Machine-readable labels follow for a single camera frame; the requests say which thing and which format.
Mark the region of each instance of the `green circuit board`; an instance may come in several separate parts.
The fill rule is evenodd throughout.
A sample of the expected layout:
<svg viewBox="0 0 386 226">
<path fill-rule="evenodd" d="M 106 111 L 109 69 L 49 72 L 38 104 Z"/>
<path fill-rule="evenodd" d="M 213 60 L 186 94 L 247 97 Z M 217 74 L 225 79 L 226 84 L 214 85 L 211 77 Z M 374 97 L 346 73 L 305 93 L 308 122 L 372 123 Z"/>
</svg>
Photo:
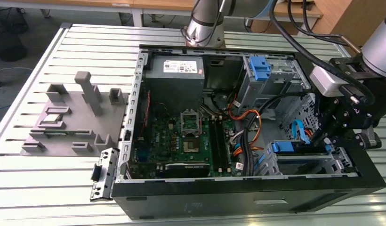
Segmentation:
<svg viewBox="0 0 386 226">
<path fill-rule="evenodd" d="M 155 119 L 151 127 L 150 146 L 139 148 L 138 161 L 141 178 L 157 178 L 155 163 L 205 163 L 210 165 L 211 177 L 230 177 L 235 176 L 235 169 L 231 167 L 229 171 L 219 172 L 213 165 L 213 150 L 210 139 L 210 119 L 201 118 L 199 121 L 201 135 L 182 136 L 182 121 L 181 117 L 170 117 Z M 187 129 L 197 129 L 195 119 L 185 118 L 183 127 Z M 234 123 L 230 120 L 223 121 L 226 150 L 230 160 L 229 150 L 229 131 L 234 129 Z"/>
</svg>

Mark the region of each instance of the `blue drive bay latch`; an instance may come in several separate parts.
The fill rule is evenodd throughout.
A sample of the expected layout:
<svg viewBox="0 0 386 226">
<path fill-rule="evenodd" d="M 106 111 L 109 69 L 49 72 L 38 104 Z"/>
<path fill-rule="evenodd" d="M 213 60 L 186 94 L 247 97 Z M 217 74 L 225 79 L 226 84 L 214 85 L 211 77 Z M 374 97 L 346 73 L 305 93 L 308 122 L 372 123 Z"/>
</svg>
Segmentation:
<svg viewBox="0 0 386 226">
<path fill-rule="evenodd" d="M 257 81 L 266 81 L 271 74 L 271 65 L 267 63 L 266 58 L 263 56 L 251 56 L 249 60 Z"/>
</svg>

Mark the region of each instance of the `metal bracket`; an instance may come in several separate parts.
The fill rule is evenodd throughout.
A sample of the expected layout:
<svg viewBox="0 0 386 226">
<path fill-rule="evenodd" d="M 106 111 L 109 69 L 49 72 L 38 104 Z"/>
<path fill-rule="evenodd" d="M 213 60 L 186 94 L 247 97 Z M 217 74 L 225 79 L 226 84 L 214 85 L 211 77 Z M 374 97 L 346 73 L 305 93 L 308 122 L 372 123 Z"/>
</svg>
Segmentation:
<svg viewBox="0 0 386 226">
<path fill-rule="evenodd" d="M 99 162 L 94 165 L 91 180 L 94 180 L 90 201 L 111 201 L 113 182 L 115 178 L 119 149 L 109 148 L 101 153 Z"/>
</svg>

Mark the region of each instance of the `ram slot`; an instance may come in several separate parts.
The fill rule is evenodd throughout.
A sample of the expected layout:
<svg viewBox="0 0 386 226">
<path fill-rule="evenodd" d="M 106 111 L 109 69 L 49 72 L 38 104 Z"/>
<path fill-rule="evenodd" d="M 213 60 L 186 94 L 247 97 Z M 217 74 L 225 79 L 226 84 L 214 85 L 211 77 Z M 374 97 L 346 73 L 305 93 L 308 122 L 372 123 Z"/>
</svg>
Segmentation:
<svg viewBox="0 0 386 226">
<path fill-rule="evenodd" d="M 223 170 L 227 170 L 229 159 L 227 159 L 227 155 L 226 155 L 226 135 L 225 135 L 225 128 L 223 128 L 223 122 L 222 121 L 215 122 L 215 128 L 217 128 L 217 142 L 218 142 L 221 168 Z"/>
<path fill-rule="evenodd" d="M 210 139 L 211 139 L 211 151 L 213 151 L 213 168 L 214 171 L 218 171 L 222 168 L 221 165 L 221 157 L 219 157 L 219 147 L 218 147 L 218 139 L 217 139 L 217 127 L 215 121 L 209 121 L 210 127 Z"/>
</svg>

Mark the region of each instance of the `motherboard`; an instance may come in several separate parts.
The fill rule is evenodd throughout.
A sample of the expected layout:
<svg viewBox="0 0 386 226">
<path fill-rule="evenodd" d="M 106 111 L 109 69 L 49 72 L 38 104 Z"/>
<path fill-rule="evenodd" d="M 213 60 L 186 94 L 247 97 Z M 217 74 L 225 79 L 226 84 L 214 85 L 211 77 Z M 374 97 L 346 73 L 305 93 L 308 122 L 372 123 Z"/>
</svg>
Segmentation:
<svg viewBox="0 0 386 226">
<path fill-rule="evenodd" d="M 237 176 L 227 144 L 233 131 L 231 120 L 189 113 L 155 118 L 149 138 L 135 144 L 133 178 Z"/>
</svg>

